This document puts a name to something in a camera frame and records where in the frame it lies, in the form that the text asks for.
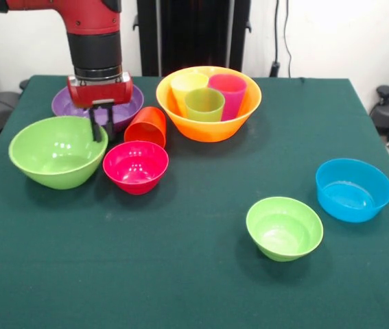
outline cup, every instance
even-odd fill
[[[185,96],[187,96],[187,93],[195,89],[206,88],[208,80],[208,75],[194,72],[179,75],[172,80],[173,95],[176,98],[182,117],[187,117],[187,107],[185,106]]]
[[[190,91],[185,97],[188,119],[214,122],[222,118],[224,96],[212,88],[200,88]]]
[[[222,121],[235,119],[248,87],[246,81],[233,74],[216,74],[209,78],[208,86],[220,91],[225,98]]]
[[[124,132],[124,141],[152,142],[165,147],[167,122],[161,110],[153,106],[142,108]]]

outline light green bowl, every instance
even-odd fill
[[[307,255],[324,235],[319,216],[308,205],[288,197],[258,201],[248,211],[246,226],[263,254],[277,262]]]
[[[80,117],[54,117],[37,121],[11,141],[13,164],[36,182],[58,190],[87,181],[102,161],[108,144],[93,141],[91,122]]]

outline plastic bowl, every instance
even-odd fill
[[[199,72],[209,77],[215,74],[233,74],[244,79],[248,89],[237,118],[219,122],[199,122],[180,116],[170,84],[175,77],[189,72]],[[254,80],[238,71],[217,66],[195,66],[165,77],[156,89],[156,98],[181,134],[195,141],[211,143],[228,139],[237,132],[261,103],[261,90]]]
[[[368,221],[389,202],[389,179],[360,160],[327,161],[316,172],[316,185],[320,205],[341,221]]]
[[[132,141],[111,149],[103,160],[106,175],[125,192],[141,195],[150,192],[168,168],[168,154],[159,145]]]
[[[130,102],[113,106],[113,125],[116,132],[122,131],[133,120],[144,104],[144,95],[138,87],[133,86],[133,94]],[[71,115],[75,117],[89,118],[89,111],[76,107],[67,87],[60,90],[51,103],[52,112],[60,117]],[[95,120],[101,126],[107,124],[107,110],[98,108],[95,110]]]
[[[269,197],[254,204],[246,226],[258,248],[272,260],[288,262],[315,250],[324,235],[319,216],[288,197]]]
[[[101,163],[108,138],[93,141],[91,122],[79,117],[54,117],[37,121],[11,141],[13,164],[36,182],[65,190],[87,181]]]

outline yellow cup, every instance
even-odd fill
[[[187,117],[187,106],[185,105],[185,97],[187,94],[195,89],[206,88],[208,86],[208,81],[208,75],[195,72],[178,75],[172,80],[171,85],[173,95],[182,117]]]

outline green cup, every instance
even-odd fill
[[[224,96],[212,88],[195,89],[185,97],[188,119],[202,122],[222,120]]]
[[[258,248],[272,260],[287,262],[315,250],[324,235],[319,216],[288,197],[269,197],[254,204],[246,226]]]

